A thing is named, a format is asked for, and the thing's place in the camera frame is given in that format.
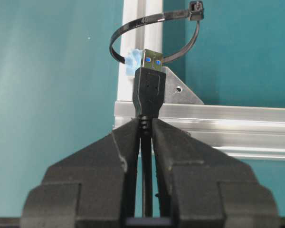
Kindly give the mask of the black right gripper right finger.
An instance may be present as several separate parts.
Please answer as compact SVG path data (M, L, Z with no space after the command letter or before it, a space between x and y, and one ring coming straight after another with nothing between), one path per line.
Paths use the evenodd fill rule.
M160 119L152 121L160 215L178 228L277 228L275 199L252 168Z

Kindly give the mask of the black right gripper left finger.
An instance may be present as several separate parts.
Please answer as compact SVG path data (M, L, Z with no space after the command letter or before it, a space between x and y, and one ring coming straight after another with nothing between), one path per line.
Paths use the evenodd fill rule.
M23 228L119 228L135 213L139 121L51 165L23 207Z

